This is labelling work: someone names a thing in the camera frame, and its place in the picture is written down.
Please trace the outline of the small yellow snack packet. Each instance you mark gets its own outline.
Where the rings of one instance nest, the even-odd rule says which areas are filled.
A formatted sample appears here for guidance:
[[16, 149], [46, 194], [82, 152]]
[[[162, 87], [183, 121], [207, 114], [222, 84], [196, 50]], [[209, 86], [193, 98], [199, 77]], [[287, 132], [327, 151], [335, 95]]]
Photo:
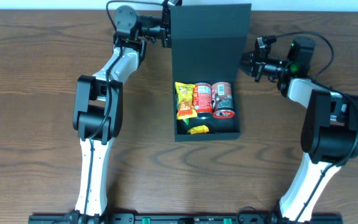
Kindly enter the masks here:
[[195, 126], [187, 131], [188, 134], [206, 134], [209, 128], [206, 125]]

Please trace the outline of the green yellow snack bar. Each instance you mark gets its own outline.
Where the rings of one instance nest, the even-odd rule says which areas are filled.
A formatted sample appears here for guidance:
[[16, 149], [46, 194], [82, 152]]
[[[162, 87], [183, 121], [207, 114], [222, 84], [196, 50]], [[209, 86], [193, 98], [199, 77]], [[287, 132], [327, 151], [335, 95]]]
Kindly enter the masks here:
[[183, 122], [184, 122], [186, 125], [189, 125], [190, 119], [189, 119], [189, 118], [185, 118], [185, 119], [183, 119]]

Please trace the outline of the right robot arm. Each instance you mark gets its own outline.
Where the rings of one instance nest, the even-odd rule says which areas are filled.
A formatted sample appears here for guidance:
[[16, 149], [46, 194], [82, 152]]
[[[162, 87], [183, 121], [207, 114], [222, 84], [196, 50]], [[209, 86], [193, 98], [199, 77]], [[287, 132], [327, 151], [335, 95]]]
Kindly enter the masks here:
[[291, 51], [286, 59], [253, 50], [241, 69], [259, 81], [277, 80], [282, 95], [306, 108], [301, 131], [303, 157], [291, 186], [278, 201], [269, 223], [309, 223], [330, 179], [358, 156], [358, 96], [328, 88], [308, 76], [312, 54]]

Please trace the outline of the orange yellow snack bag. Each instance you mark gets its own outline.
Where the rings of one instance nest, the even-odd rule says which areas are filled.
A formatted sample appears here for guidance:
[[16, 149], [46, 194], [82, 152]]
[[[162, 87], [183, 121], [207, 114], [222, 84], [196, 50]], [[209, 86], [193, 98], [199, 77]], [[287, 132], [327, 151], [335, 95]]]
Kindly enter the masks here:
[[193, 106], [194, 88], [194, 84], [175, 83], [177, 93], [177, 119], [189, 119], [198, 116]]

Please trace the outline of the dark green box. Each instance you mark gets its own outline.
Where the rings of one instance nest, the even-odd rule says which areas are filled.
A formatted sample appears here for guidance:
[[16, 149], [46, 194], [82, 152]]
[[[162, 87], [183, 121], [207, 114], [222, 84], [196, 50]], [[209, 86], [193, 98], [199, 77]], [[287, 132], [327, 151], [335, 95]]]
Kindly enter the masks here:
[[[237, 74], [246, 48], [251, 5], [215, 4], [175, 6], [171, 9], [173, 82], [232, 86], [235, 115], [230, 119], [191, 118], [189, 125], [174, 119], [174, 138], [183, 141], [233, 140], [241, 135]], [[206, 134], [188, 134], [206, 125]]]

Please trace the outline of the red Pringles can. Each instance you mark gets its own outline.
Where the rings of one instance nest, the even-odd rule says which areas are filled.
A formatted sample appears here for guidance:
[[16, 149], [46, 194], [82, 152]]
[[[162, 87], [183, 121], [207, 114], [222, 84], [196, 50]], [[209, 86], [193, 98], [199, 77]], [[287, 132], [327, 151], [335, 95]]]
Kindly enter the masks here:
[[216, 119], [230, 119], [235, 115], [232, 86], [228, 82], [217, 82], [211, 86], [213, 117]]
[[213, 115], [211, 85], [196, 83], [193, 91], [193, 106], [197, 112], [197, 119], [207, 119]]

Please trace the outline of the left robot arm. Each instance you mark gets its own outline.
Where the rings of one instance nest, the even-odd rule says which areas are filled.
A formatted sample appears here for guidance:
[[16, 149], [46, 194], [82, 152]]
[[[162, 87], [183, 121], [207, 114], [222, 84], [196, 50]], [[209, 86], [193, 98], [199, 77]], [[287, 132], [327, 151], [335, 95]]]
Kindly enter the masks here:
[[140, 15], [128, 1], [120, 4], [108, 16], [115, 31], [112, 57], [76, 84], [73, 128], [80, 139], [82, 165], [72, 223], [99, 223], [104, 217], [109, 153], [122, 126], [123, 85], [144, 60], [147, 42], [159, 39], [163, 47], [171, 47], [170, 10], [181, 1], [160, 3], [161, 16]]

